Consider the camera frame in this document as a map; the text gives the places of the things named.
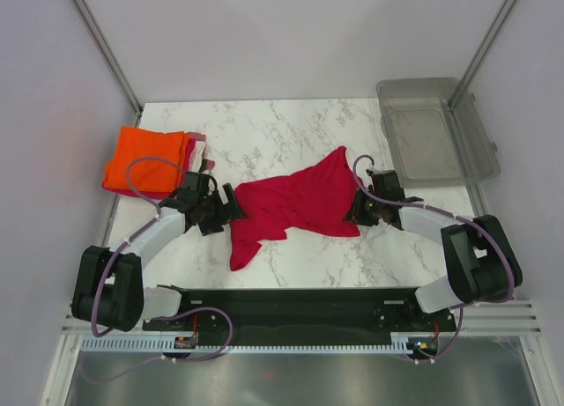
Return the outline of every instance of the gray wall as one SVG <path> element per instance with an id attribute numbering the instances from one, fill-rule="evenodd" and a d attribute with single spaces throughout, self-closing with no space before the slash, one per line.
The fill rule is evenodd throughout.
<path id="1" fill-rule="evenodd" d="M 501 0 L 88 0 L 144 102 L 366 97 L 461 76 Z"/>
<path id="2" fill-rule="evenodd" d="M 564 378 L 564 9 L 522 0 L 472 86 L 501 175 L 484 184 L 524 273 L 519 293 L 540 323 Z"/>
<path id="3" fill-rule="evenodd" d="M 0 0 L 0 403 L 39 402 L 123 96 L 68 0 Z"/>

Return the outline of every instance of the gray plastic bin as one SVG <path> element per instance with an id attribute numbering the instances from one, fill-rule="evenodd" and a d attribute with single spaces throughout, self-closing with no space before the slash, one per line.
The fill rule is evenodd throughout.
<path id="1" fill-rule="evenodd" d="M 386 80 L 376 91 L 382 131 L 405 187 L 468 184 L 495 177 L 500 166 L 471 95 L 449 100 L 456 78 Z"/>

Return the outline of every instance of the folded orange shirt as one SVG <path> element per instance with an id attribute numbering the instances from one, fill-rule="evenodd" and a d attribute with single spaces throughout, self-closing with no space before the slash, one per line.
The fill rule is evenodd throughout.
<path id="1" fill-rule="evenodd" d="M 102 186 L 109 189 L 130 189 L 125 171 L 135 159 L 160 157 L 184 165 L 189 136 L 182 131 L 159 133 L 123 127 L 114 157 L 106 165 Z M 142 192 L 171 192 L 182 183 L 182 173 L 160 161 L 142 161 L 131 168 L 131 181 Z"/>

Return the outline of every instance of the marble surface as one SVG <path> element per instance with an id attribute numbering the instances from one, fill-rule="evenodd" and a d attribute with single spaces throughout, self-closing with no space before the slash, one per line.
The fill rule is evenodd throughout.
<path id="1" fill-rule="evenodd" d="M 349 165 L 362 153 L 379 169 L 392 168 L 374 100 L 274 100 L 147 104 L 140 127 L 199 131 L 219 184 L 234 187 L 312 166 L 341 144 Z M 471 215 L 464 187 L 406 190 L 427 203 Z M 110 240 L 124 237 L 153 215 L 138 199 L 121 197 Z M 145 286 L 186 288 L 390 287 L 430 283 L 445 274 L 442 248 L 422 237 L 380 224 L 357 238 L 334 238 L 298 229 L 288 239 L 265 241 L 243 270 L 229 269 L 225 233 L 202 237 L 197 229 L 171 242 L 147 266 Z"/>

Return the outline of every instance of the red cloth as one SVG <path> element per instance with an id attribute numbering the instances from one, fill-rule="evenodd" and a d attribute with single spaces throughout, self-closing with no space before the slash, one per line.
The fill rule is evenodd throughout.
<path id="1" fill-rule="evenodd" d="M 341 146 L 316 166 L 292 175 L 241 184 L 235 195 L 247 219 L 231 223 L 231 271 L 244 268 L 261 248 L 260 240 L 285 240 L 286 228 L 326 236 L 359 236 L 343 218 L 357 185 Z"/>

